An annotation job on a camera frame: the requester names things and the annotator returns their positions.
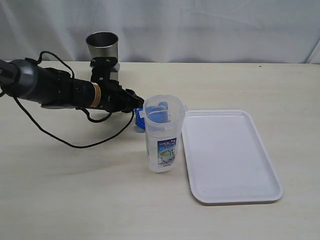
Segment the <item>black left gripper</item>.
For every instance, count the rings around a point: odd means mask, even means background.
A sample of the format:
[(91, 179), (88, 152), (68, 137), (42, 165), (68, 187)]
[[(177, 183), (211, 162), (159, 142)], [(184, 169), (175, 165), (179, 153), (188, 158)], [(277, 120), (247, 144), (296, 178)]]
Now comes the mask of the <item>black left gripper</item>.
[(90, 82), (99, 87), (97, 92), (99, 102), (97, 107), (109, 113), (129, 113), (134, 109), (143, 108), (144, 99), (136, 94), (132, 89), (123, 89), (119, 81), (111, 80), (111, 68), (117, 63), (114, 57), (95, 57), (90, 64), (95, 73), (99, 74), (96, 81)]

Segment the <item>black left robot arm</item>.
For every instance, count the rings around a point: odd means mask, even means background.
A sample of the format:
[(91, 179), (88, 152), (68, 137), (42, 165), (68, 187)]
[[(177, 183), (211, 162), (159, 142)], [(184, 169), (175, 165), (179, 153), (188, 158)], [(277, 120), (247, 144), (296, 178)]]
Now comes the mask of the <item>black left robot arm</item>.
[(90, 80), (72, 77), (67, 71), (43, 68), (33, 59), (0, 62), (0, 87), (17, 99), (41, 104), (45, 109), (95, 109), (128, 113), (142, 108), (144, 99), (111, 79), (119, 63), (115, 57), (95, 57)]

